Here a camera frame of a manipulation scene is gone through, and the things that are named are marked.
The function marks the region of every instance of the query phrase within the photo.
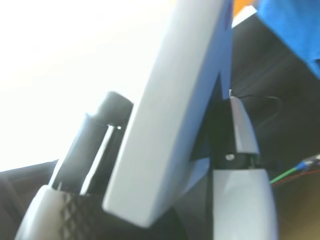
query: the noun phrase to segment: green wire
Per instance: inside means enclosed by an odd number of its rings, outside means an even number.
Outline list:
[[[283,179],[284,177],[294,173],[295,171],[297,171],[298,169],[296,167],[291,168],[290,170],[282,173],[281,175],[277,176],[276,178],[272,179],[270,181],[270,184],[274,184],[275,182],[279,181],[280,179]]]

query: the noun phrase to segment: orange object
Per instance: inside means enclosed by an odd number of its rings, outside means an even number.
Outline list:
[[[253,0],[234,0],[233,16],[236,16],[245,6],[251,5]]]

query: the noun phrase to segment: red wire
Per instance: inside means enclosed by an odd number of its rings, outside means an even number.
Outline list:
[[[276,186],[278,184],[281,184],[281,183],[284,183],[290,179],[293,179],[295,177],[298,177],[298,176],[303,176],[303,175],[309,175],[309,174],[317,174],[317,173],[320,173],[320,169],[319,170],[314,170],[314,171],[307,171],[307,172],[302,172],[302,173],[299,173],[299,174],[295,174],[295,175],[292,175],[292,176],[287,176],[277,182],[275,182],[274,184],[272,184],[272,186]]]

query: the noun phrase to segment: blue fabric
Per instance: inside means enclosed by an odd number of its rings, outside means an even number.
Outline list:
[[[320,0],[260,0],[257,16],[320,79]]]

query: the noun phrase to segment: white surface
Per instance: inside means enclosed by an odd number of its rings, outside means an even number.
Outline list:
[[[106,91],[136,100],[173,2],[1,1],[0,171],[64,155]]]
[[[177,4],[141,100],[133,106],[102,203],[106,212],[149,227],[185,192],[200,164],[189,161],[190,154],[219,75],[221,91],[229,95],[231,56],[224,56],[232,46],[230,4]],[[207,169],[204,161],[201,176]]]
[[[277,240],[277,216],[264,169],[214,170],[215,240]]]

